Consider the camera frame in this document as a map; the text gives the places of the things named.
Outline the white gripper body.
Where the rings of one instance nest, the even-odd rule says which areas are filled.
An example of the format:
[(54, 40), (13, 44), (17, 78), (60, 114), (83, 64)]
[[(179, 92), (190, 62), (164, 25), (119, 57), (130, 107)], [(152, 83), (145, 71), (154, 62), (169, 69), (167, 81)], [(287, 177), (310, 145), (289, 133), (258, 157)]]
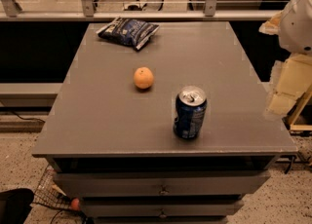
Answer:
[(312, 84), (312, 56), (291, 54), (283, 63), (275, 91), (289, 98), (300, 98)]

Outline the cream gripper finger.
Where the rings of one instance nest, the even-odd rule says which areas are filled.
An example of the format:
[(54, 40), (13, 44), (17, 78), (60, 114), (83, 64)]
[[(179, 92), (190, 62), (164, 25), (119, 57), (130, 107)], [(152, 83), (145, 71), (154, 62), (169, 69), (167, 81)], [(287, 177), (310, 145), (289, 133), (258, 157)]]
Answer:
[(270, 93), (267, 97), (266, 110), (276, 115), (287, 115), (296, 103), (293, 96), (284, 93)]

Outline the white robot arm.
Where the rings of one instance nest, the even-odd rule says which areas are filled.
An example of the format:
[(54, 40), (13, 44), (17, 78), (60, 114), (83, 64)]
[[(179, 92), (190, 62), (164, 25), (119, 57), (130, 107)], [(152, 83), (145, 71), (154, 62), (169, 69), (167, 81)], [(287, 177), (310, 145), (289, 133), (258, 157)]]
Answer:
[(267, 113), (285, 116), (312, 84), (312, 0), (291, 0), (259, 32), (277, 35), (280, 47), (291, 53), (275, 62), (266, 103)]

